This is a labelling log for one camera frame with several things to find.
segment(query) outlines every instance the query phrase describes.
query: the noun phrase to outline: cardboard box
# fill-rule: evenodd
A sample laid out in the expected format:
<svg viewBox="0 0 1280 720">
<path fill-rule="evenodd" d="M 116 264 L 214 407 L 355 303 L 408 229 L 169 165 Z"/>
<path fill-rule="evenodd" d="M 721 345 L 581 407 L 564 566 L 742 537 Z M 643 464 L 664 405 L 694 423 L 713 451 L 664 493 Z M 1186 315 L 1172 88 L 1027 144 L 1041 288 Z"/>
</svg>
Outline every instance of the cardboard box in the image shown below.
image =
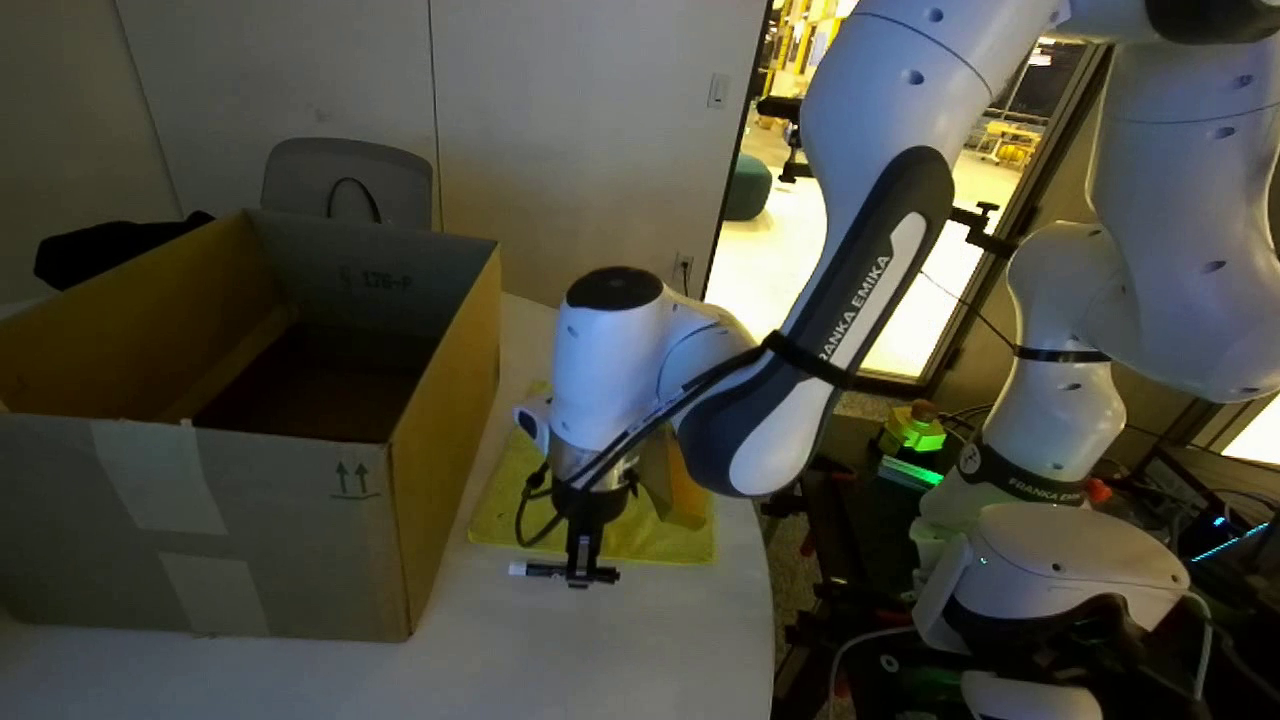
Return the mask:
<svg viewBox="0 0 1280 720">
<path fill-rule="evenodd" d="M 0 324 L 0 600 L 406 640 L 500 371 L 500 250 L 230 215 Z"/>
</svg>

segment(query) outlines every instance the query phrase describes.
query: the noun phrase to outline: table surface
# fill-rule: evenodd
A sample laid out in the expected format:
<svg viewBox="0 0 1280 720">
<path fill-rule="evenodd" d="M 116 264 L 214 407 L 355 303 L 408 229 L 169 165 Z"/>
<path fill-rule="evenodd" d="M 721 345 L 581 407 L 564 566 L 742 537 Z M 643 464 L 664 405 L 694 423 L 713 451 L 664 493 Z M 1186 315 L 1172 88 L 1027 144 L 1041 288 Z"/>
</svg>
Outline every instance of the table surface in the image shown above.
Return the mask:
<svg viewBox="0 0 1280 720">
<path fill-rule="evenodd" d="M 718 498 L 713 566 L 623 566 L 612 588 L 512 581 L 464 538 L 552 311 L 506 295 L 506 381 L 421 632 L 406 643 L 32 627 L 0 616 L 3 720 L 770 716 L 773 600 L 745 498 Z"/>
</svg>

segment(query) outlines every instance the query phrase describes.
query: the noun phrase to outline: chair backrest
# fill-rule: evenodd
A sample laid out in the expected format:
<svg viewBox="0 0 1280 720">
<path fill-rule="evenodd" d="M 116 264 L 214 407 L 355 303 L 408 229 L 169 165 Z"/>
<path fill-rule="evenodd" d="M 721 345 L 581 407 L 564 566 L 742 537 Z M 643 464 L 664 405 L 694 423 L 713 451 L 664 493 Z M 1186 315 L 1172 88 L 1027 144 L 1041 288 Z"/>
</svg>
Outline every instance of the chair backrest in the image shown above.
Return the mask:
<svg viewBox="0 0 1280 720">
<path fill-rule="evenodd" d="M 298 135 L 270 153 L 262 207 L 371 220 L 434 225 L 434 165 L 363 141 Z"/>
</svg>

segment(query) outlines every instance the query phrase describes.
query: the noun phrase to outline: yellow cloth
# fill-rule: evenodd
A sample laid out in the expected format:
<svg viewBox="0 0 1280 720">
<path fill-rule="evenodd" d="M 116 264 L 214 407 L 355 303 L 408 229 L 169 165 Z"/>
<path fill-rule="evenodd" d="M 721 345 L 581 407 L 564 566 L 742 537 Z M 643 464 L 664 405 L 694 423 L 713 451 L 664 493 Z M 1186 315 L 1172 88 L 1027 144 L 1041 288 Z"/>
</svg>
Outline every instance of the yellow cloth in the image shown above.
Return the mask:
<svg viewBox="0 0 1280 720">
<path fill-rule="evenodd" d="M 468 538 L 474 544 L 500 544 L 516 546 L 524 555 L 564 555 L 564 524 L 544 537 L 537 546 L 516 544 L 516 504 L 524 493 L 530 471 L 542 467 L 537 445 L 512 428 L 506 438 L 506 451 L 495 458 L 492 481 L 483 484 L 483 494 L 476 504 Z M 524 506 L 524 537 L 542 533 L 552 518 L 552 498 L 530 498 Z M 713 565 L 718 555 L 718 518 L 713 511 L 702 511 L 702 518 L 678 518 L 678 511 L 664 518 L 657 498 L 640 488 L 628 494 L 628 506 L 622 518 L 605 526 L 605 558 L 622 565 Z"/>
</svg>

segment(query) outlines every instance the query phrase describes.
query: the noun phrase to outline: white table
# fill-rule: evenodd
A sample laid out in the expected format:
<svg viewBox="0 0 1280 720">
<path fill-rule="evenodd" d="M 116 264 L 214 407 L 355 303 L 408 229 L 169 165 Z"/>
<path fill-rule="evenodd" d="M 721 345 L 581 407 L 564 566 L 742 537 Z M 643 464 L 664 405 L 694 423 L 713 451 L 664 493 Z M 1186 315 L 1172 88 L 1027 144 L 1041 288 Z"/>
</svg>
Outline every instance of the white table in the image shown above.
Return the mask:
<svg viewBox="0 0 1280 720">
<path fill-rule="evenodd" d="M 623 566 L 618 588 L 510 581 L 464 538 L 516 397 L 549 374 L 552 311 L 506 299 L 506 383 L 408 643 L 199 640 L 0 616 L 3 720 L 664 720 L 770 716 L 773 600 L 745 498 L 718 498 L 713 566 Z"/>
</svg>

